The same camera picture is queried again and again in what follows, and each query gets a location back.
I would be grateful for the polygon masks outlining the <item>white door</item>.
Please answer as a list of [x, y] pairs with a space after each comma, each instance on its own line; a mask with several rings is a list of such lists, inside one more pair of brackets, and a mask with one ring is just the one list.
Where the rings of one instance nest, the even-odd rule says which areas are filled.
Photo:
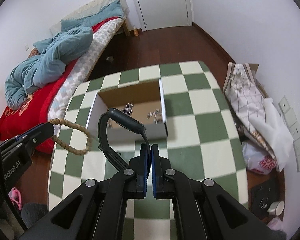
[[143, 31], [192, 24], [191, 0], [134, 0]]

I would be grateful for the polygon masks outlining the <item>small orange bottle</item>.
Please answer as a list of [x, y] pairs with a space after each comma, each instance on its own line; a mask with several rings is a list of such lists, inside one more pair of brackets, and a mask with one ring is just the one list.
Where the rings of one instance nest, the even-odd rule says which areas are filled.
[[139, 35], [138, 29], [136, 27], [133, 28], [133, 32], [135, 37]]

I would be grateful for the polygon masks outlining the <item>green white checkered tablecloth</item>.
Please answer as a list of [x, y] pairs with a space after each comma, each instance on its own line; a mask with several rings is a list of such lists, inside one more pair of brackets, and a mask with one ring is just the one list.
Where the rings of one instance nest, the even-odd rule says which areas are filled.
[[[80, 125], [96, 94], [140, 81], [161, 78], [167, 114], [167, 139], [151, 142], [162, 157], [188, 178], [217, 183], [248, 208], [248, 182], [241, 144], [230, 109], [209, 68], [202, 61], [153, 65], [107, 75], [80, 84], [64, 108], [65, 118]], [[54, 146], [48, 182], [48, 209], [52, 210], [86, 179], [111, 178], [117, 170], [98, 150], [84, 156]], [[151, 174], [147, 197], [128, 200], [122, 239], [177, 239], [171, 200], [155, 200]]]

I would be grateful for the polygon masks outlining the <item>white cardboard box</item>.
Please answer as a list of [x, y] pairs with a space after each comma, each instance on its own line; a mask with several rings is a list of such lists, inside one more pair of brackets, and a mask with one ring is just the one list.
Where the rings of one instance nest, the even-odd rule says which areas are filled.
[[97, 92], [86, 124], [86, 128], [94, 136], [97, 136], [100, 116], [110, 108], [116, 108], [142, 123], [149, 140], [167, 138], [167, 116], [161, 79]]

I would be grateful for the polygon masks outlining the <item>red white plastic bag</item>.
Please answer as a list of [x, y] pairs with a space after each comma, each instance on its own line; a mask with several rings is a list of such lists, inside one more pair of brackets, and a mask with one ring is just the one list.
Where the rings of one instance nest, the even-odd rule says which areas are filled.
[[249, 171], [256, 174], [267, 175], [277, 169], [276, 161], [264, 149], [257, 146], [250, 140], [242, 142], [242, 153]]

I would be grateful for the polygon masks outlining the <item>blue crumpled blanket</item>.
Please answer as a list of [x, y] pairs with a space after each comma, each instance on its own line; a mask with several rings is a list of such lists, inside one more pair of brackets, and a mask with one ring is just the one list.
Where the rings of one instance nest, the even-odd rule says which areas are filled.
[[111, 17], [122, 18], [119, 0], [114, 0], [99, 12], [87, 13], [83, 18], [61, 20], [61, 31], [53, 38], [33, 44], [38, 51], [17, 65], [5, 81], [7, 106], [19, 109], [27, 96], [58, 80], [69, 63], [86, 53], [93, 41], [93, 27]]

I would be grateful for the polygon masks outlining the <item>white fabric sheet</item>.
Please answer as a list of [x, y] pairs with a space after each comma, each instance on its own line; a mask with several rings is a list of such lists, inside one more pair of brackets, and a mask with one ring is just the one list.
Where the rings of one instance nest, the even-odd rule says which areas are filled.
[[273, 150], [277, 162], [277, 170], [281, 172], [289, 161], [293, 150], [293, 137], [274, 107], [272, 98], [265, 98], [263, 106], [265, 119], [251, 117], [250, 123]]

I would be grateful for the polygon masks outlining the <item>white cup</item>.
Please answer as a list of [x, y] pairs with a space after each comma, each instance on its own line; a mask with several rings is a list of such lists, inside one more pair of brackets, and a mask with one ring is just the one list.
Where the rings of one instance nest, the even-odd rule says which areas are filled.
[[277, 202], [273, 202], [270, 205], [267, 212], [272, 216], [279, 216], [284, 211], [284, 208], [285, 208], [285, 202], [277, 201]]

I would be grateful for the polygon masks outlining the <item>white wall power strip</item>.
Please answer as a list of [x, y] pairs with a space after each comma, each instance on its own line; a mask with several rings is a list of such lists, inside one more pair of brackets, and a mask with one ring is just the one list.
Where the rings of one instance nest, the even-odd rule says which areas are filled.
[[282, 112], [285, 123], [293, 137], [293, 149], [296, 157], [297, 171], [300, 172], [300, 124], [297, 120], [293, 107], [284, 96], [279, 101], [279, 108]]

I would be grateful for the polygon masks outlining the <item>black smart wristband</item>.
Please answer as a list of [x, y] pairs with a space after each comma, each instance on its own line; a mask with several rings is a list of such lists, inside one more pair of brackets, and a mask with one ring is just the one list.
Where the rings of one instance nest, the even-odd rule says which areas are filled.
[[151, 150], [146, 137], [146, 128], [138, 120], [116, 108], [110, 108], [99, 118], [97, 135], [100, 144], [98, 148], [118, 171], [127, 169], [128, 164], [111, 148], [110, 143], [127, 142], [142, 137], [146, 144], [146, 168], [147, 172], [150, 171]]

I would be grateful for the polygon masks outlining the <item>pink slipper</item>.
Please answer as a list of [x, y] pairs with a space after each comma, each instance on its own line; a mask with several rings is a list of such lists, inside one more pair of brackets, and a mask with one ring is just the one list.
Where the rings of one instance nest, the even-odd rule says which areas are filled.
[[18, 210], [22, 210], [22, 198], [21, 198], [21, 192], [16, 188], [13, 187], [11, 191], [8, 193], [9, 198], [14, 205], [14, 207]]

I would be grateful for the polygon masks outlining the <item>checkered grey bed cover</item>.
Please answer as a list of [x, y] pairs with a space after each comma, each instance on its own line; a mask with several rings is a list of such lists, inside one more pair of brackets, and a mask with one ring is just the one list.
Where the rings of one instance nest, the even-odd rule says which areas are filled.
[[70, 74], [63, 81], [60, 89], [54, 96], [47, 112], [47, 120], [64, 118], [66, 107], [75, 90], [81, 83], [88, 79], [106, 46], [124, 22], [121, 18], [109, 20], [94, 32], [93, 41], [88, 51], [77, 60]]

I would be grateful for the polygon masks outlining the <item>floral patterned cloth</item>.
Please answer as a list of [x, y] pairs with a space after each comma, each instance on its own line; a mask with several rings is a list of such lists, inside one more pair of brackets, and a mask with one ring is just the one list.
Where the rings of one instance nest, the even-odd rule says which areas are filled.
[[266, 119], [263, 101], [268, 97], [255, 75], [256, 63], [228, 63], [223, 93], [232, 107], [236, 127], [240, 135], [245, 135], [257, 146], [275, 158], [273, 150], [261, 133], [250, 123], [250, 118]]

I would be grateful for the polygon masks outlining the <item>bed with red sheet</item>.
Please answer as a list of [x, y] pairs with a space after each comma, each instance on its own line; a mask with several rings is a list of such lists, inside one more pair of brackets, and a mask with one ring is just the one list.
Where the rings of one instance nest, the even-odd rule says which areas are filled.
[[128, 12], [126, 0], [93, 0], [53, 25], [51, 38], [34, 43], [31, 55], [5, 81], [0, 141], [64, 118], [76, 88], [89, 77]]

